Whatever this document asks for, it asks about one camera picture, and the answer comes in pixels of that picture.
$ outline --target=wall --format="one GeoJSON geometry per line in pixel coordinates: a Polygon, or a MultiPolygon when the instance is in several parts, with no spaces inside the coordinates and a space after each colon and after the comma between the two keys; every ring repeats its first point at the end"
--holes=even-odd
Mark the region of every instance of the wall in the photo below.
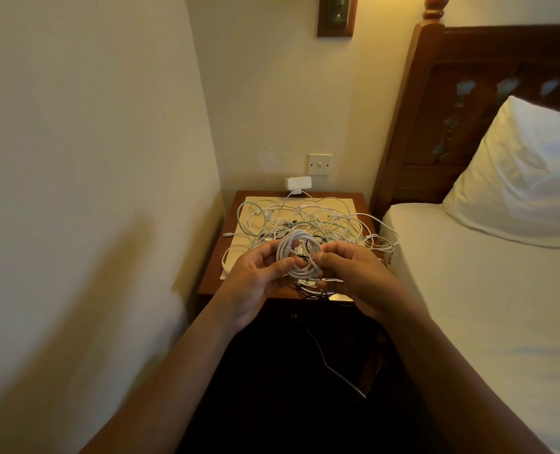
{"type": "Polygon", "coordinates": [[[108,420],[222,216],[185,0],[0,0],[0,452],[108,420]]]}
{"type": "MultiPolygon", "coordinates": [[[[223,196],[283,189],[332,153],[319,190],[370,198],[423,0],[359,0],[353,39],[315,37],[318,0],[187,0],[223,196]]],[[[560,0],[451,0],[447,25],[560,22],[560,0]]]]}

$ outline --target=pillowcase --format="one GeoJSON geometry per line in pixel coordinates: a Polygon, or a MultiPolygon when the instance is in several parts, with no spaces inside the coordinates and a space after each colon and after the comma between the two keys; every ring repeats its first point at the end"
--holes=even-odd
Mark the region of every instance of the pillowcase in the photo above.
{"type": "Polygon", "coordinates": [[[560,248],[560,112],[508,98],[443,207],[470,228],[560,248]]]}

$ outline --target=carved finial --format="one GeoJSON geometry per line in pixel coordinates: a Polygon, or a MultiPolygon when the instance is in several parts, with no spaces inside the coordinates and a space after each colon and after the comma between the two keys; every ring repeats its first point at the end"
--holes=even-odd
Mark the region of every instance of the carved finial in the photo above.
{"type": "Polygon", "coordinates": [[[444,15],[444,8],[450,0],[425,0],[423,19],[440,20],[444,15]]]}

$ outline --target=mattress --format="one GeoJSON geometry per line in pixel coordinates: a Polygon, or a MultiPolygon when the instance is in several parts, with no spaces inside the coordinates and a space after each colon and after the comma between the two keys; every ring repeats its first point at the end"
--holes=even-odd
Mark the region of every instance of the mattress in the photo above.
{"type": "Polygon", "coordinates": [[[441,205],[400,204],[390,269],[503,401],[560,451],[560,249],[466,228],[441,205]]]}

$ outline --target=hand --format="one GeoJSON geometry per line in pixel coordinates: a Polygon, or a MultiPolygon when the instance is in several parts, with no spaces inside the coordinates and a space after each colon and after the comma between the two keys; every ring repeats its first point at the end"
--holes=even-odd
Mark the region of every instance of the hand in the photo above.
{"type": "Polygon", "coordinates": [[[402,283],[372,250],[346,242],[327,243],[321,250],[313,260],[321,268],[322,277],[343,282],[318,280],[315,285],[349,296],[367,316],[382,322],[383,315],[393,308],[413,302],[402,283]]]}
{"type": "MultiPolygon", "coordinates": [[[[252,322],[267,298],[295,282],[286,275],[293,266],[306,267],[306,262],[294,253],[276,261],[279,243],[267,242],[241,255],[211,300],[212,305],[229,312],[236,333],[252,322]]],[[[299,243],[294,240],[291,247],[299,243]]]]}

